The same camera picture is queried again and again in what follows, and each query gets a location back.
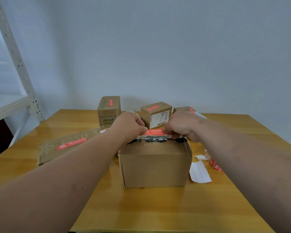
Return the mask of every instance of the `wall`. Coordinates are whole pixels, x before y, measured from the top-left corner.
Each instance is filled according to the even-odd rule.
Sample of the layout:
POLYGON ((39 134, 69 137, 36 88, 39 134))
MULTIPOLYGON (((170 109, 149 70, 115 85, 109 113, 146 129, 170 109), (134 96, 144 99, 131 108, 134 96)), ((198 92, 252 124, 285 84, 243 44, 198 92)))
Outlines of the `wall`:
POLYGON ((2 0, 44 114, 165 101, 291 143, 291 0, 2 0))

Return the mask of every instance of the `wooden table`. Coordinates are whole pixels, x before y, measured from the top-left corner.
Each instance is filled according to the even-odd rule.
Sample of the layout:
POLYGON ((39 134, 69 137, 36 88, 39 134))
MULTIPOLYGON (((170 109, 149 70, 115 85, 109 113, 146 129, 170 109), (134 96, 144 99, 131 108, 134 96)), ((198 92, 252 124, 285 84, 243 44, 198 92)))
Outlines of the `wooden table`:
MULTIPOLYGON (((291 152, 289 143, 249 115, 204 115, 291 152)), ((40 142, 98 126, 97 111, 59 110, 0 155, 0 185, 37 167, 40 142)), ((204 151, 199 143, 191 146, 193 155, 204 151)), ((114 157, 72 231, 273 232, 224 172, 205 165, 210 183, 188 177, 185 187, 124 189, 114 157)))

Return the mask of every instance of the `forearm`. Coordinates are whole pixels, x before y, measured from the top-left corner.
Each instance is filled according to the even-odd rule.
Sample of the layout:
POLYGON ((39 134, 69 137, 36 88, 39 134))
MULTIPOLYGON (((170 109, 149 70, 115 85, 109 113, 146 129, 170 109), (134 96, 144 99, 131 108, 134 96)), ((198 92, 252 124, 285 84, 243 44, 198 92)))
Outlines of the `forearm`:
POLYGON ((0 187, 0 232, 68 232, 122 143, 107 131, 0 187))
POLYGON ((291 154, 198 118, 194 131, 209 154, 276 232, 291 232, 291 154))

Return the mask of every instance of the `cardboard box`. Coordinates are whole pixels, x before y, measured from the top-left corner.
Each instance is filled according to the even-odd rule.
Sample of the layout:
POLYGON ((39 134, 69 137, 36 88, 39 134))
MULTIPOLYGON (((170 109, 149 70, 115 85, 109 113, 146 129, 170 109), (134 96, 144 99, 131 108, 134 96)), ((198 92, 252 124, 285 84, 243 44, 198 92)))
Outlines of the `cardboard box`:
POLYGON ((141 107, 141 120, 148 129, 157 128, 168 122, 172 106, 165 102, 157 102, 141 107))
POLYGON ((98 111, 98 120, 101 126, 111 125, 121 114, 121 103, 119 96, 104 96, 101 98, 98 111))
POLYGON ((185 186, 192 163, 192 150, 187 139, 143 137, 119 151, 124 187, 185 186))
POLYGON ((194 110, 192 107, 190 107, 190 106, 184 106, 184 107, 177 107, 177 108, 174 108, 173 109, 173 114, 176 112, 176 111, 178 111, 178 110, 185 110, 185 111, 188 111, 188 112, 190 112, 190 113, 192 113, 192 114, 195 114, 195 115, 198 115, 198 116, 200 116, 200 117, 203 117, 203 118, 206 118, 204 115, 202 115, 201 113, 198 113, 196 110, 194 110))
POLYGON ((39 145, 40 151, 37 165, 42 165, 63 155, 64 153, 67 153, 68 151, 76 148, 83 142, 97 136, 98 134, 100 134, 100 131, 103 131, 108 127, 110 126, 94 128, 85 132, 79 132, 69 136, 55 138, 42 142, 39 145))

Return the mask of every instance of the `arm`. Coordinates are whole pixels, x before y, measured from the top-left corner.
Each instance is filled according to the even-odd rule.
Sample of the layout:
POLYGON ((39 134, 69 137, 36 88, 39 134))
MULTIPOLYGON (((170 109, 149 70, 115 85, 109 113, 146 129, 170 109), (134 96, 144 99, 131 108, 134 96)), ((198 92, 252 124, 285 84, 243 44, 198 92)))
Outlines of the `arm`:
POLYGON ((291 154, 184 111, 164 131, 200 141, 270 227, 291 232, 291 154))
POLYGON ((0 232, 68 232, 120 147, 147 131, 133 113, 106 132, 0 187, 0 232))

